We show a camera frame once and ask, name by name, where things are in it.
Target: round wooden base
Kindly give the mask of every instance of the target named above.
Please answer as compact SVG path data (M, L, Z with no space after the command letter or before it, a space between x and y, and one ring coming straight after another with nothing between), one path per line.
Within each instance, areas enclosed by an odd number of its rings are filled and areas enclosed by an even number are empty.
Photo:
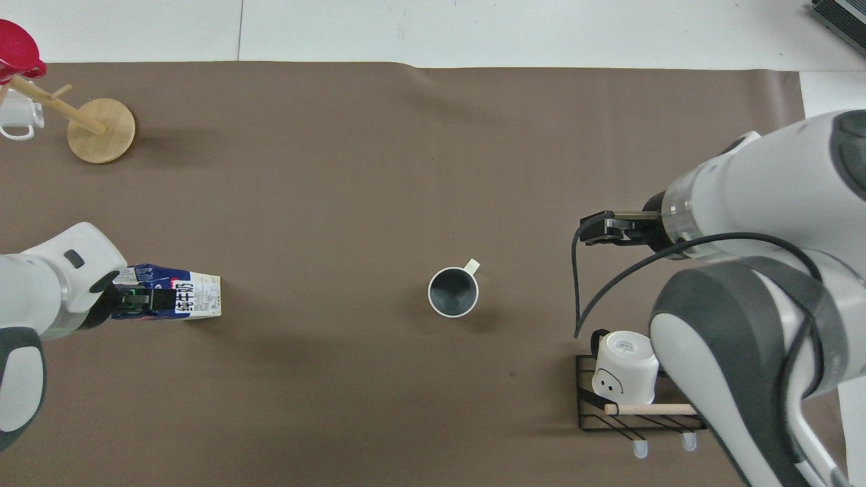
M110 98L99 98L85 103L79 112L90 115L106 126L96 135L75 121L69 122L66 140L69 148L81 159L104 164L123 155L135 137L135 119L123 103Z

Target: white mug handle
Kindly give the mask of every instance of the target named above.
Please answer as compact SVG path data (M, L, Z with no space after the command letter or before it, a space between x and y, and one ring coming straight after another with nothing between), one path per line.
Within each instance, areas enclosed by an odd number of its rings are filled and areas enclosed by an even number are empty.
M4 136L6 136L7 139L30 140L30 139L33 139L33 134L36 133L36 131L33 130L32 125L28 125L27 126L27 133L24 135L12 135L11 133L7 133L5 130L3 130L2 127L0 127L0 133L2 133Z
M467 271L470 276L473 276L478 268L481 267L481 264L478 263L475 259L469 259L469 263L466 264L466 267L463 270Z

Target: black wire rack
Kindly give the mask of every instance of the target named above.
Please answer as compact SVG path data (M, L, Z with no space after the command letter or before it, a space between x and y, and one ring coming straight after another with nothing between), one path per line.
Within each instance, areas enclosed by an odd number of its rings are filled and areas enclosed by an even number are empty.
M595 358L592 355L574 357L578 398L578 427L584 432L619 432L630 441L646 441L641 432L669 431L694 434L706 430L707 425L694 414L617 414L604 412L604 406L616 404L592 391ZM674 381L660 371L656 380L654 404L688 403Z

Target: red mug handle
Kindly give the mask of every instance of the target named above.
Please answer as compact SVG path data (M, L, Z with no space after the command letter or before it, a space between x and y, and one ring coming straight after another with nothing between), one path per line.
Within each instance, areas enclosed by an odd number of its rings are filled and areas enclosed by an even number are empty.
M36 64L30 71L22 73L22 75L26 78L42 78L45 75L45 63L42 61L36 61Z

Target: mug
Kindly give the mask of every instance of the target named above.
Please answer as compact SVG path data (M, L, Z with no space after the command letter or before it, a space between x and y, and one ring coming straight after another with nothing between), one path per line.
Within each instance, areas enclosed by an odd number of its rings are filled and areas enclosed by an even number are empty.
M617 404L651 404L656 398L658 359L650 339L633 331L598 329L590 341L596 369L592 391Z
M27 133L13 135L6 132L6 127L27 127ZM10 89L0 103L0 133L7 139L28 140L36 133L34 127L45 127L42 105Z
M481 266L469 259L466 267L446 267L436 272L427 285L427 299L436 312L446 318L459 318L478 303L478 281L475 272Z

